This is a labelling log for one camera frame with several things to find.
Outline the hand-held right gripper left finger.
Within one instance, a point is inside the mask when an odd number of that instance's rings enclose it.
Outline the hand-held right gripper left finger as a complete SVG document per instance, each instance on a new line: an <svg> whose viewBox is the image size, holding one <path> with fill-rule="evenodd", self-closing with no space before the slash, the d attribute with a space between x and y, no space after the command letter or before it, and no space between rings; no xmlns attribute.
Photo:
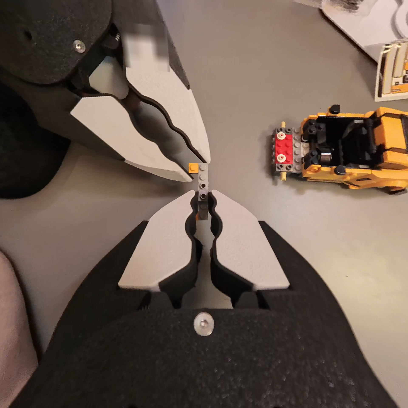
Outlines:
<svg viewBox="0 0 408 408"><path fill-rule="evenodd" d="M194 190L158 210L147 225L121 275L118 287L165 293L173 308L198 277L203 245L195 237L198 196Z"/></svg>

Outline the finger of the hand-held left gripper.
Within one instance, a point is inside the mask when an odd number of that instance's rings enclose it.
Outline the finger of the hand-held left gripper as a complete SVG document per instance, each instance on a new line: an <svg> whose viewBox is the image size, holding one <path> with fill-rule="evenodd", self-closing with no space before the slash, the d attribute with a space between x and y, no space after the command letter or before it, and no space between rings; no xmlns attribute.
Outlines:
<svg viewBox="0 0 408 408"><path fill-rule="evenodd" d="M193 180L179 164L167 158L155 142L136 129L125 107L113 96L81 98L71 115L122 156L127 164L169 180Z"/></svg>
<svg viewBox="0 0 408 408"><path fill-rule="evenodd" d="M140 100L155 107L168 126L203 162L210 163L207 131L196 99L173 69L147 71L126 69L126 78Z"/></svg>

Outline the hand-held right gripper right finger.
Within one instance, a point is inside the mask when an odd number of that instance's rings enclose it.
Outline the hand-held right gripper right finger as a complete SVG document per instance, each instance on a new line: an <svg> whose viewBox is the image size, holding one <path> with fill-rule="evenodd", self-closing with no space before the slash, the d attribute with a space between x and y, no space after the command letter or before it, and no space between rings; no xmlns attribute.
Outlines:
<svg viewBox="0 0 408 408"><path fill-rule="evenodd" d="M258 293L286 290L290 283L257 217L218 190L208 198L211 214L211 281L233 308L259 307Z"/></svg>

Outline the grey lego plate orange ends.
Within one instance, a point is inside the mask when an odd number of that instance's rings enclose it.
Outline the grey lego plate orange ends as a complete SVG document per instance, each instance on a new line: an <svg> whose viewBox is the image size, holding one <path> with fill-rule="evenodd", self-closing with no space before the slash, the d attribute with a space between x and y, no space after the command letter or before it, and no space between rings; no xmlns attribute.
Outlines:
<svg viewBox="0 0 408 408"><path fill-rule="evenodd" d="M208 181L208 164L207 163L189 163L188 172L197 181L197 191L199 180ZM205 221L208 219L208 200L199 201L198 200L198 211L196 215L197 221Z"/></svg>

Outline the person's left forearm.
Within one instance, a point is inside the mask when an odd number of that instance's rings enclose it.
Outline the person's left forearm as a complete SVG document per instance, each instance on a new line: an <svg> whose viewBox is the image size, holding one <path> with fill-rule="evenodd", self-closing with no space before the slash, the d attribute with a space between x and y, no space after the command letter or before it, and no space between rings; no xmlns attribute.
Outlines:
<svg viewBox="0 0 408 408"><path fill-rule="evenodd" d="M71 141L38 125L28 104L0 85L0 198L42 190L58 172Z"/></svg>

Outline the yellow lego car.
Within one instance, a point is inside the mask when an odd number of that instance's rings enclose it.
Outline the yellow lego car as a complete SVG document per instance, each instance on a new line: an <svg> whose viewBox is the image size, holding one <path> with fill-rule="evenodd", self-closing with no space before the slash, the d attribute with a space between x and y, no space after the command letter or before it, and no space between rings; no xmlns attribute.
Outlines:
<svg viewBox="0 0 408 408"><path fill-rule="evenodd" d="M380 107L341 113L332 105L298 126L282 122L271 136L271 170L282 181L292 175L350 190L407 193L407 112Z"/></svg>

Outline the lego sticker sheet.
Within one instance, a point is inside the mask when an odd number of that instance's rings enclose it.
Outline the lego sticker sheet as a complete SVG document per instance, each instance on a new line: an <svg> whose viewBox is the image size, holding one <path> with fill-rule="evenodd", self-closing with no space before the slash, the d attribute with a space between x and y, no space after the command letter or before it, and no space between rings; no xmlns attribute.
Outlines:
<svg viewBox="0 0 408 408"><path fill-rule="evenodd" d="M375 83L375 101L408 98L408 39L385 44L380 52Z"/></svg>

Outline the person's pink garment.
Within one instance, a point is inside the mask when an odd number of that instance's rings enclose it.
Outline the person's pink garment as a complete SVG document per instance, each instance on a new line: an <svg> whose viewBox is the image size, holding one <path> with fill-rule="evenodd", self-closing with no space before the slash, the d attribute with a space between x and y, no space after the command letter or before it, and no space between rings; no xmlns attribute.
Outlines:
<svg viewBox="0 0 408 408"><path fill-rule="evenodd" d="M38 367L26 305L14 269L0 253L0 406L7 408Z"/></svg>

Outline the white book stand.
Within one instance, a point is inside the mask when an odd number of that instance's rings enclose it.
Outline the white book stand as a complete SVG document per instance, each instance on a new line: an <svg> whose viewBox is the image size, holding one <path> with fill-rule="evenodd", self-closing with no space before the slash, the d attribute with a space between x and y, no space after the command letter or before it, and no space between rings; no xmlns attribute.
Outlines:
<svg viewBox="0 0 408 408"><path fill-rule="evenodd" d="M356 14L324 6L324 15L375 62L385 44L408 36L406 0L364 0Z"/></svg>

